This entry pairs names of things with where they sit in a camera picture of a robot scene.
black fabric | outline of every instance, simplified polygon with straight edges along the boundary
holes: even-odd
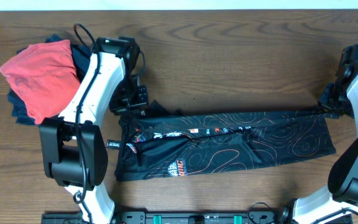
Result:
[[[279,166],[336,152],[318,108],[159,118],[121,116],[118,181]]]
[[[45,43],[51,43],[56,41],[63,40],[57,34],[53,34],[45,40]],[[80,82],[84,79],[88,67],[90,65],[91,52],[89,48],[83,45],[71,44],[71,52],[73,56],[74,66],[76,68],[77,78]],[[26,124],[26,125],[35,125],[35,119],[31,118],[27,114],[27,108],[25,107],[24,102],[19,98],[19,96],[12,90],[9,90],[7,94],[7,99],[10,103],[13,104],[12,116],[17,117],[16,123]]]
[[[12,116],[16,117],[16,123],[35,125],[35,119],[27,115],[27,108],[20,97],[12,90],[7,94],[7,100],[13,104]]]

wood grain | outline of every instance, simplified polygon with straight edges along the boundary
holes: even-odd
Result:
[[[95,37],[135,37],[146,56],[142,82],[150,100],[186,114],[315,105],[334,80],[341,50],[358,43],[358,11],[0,12],[0,66],[16,50],[51,34],[77,42],[75,22]],[[44,212],[77,210],[70,194],[46,178],[38,128],[15,124],[8,90],[0,74],[0,223],[39,223]],[[106,113],[105,141],[120,139],[118,119]],[[119,183],[113,174],[117,152],[108,151],[106,186],[120,206],[150,211],[247,210],[259,201],[280,208],[326,184],[333,163],[355,140],[352,119],[327,122],[336,155],[266,169]]]

white background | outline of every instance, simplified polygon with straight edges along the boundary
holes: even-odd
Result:
[[[0,11],[358,9],[358,0],[0,0]]]

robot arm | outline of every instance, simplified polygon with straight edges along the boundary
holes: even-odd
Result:
[[[81,97],[93,78],[95,68],[100,63],[97,74],[83,102],[79,127],[81,145],[88,173],[87,194],[79,204],[83,220],[92,223],[110,223],[114,213],[114,202],[110,199],[103,179],[106,174],[108,155],[100,132],[104,113],[109,105],[116,114],[138,113],[140,107],[148,104],[147,89],[138,86],[137,79],[131,76],[140,48],[135,39],[98,38],[100,62],[96,54],[91,55],[89,69],[76,95],[58,118],[45,118],[40,127],[42,155],[45,174],[64,186],[72,195],[83,192],[83,171],[80,152],[77,147],[64,145],[75,138],[75,117]]]
[[[326,223],[349,212],[358,212],[358,45],[344,49],[335,85],[329,85],[319,102],[329,110],[354,116],[357,139],[338,159],[329,174],[328,185],[309,197],[295,201],[292,220],[298,223]]]

red cloth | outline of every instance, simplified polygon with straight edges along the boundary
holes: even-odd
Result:
[[[36,124],[62,112],[80,87],[69,40],[30,45],[0,72]]]

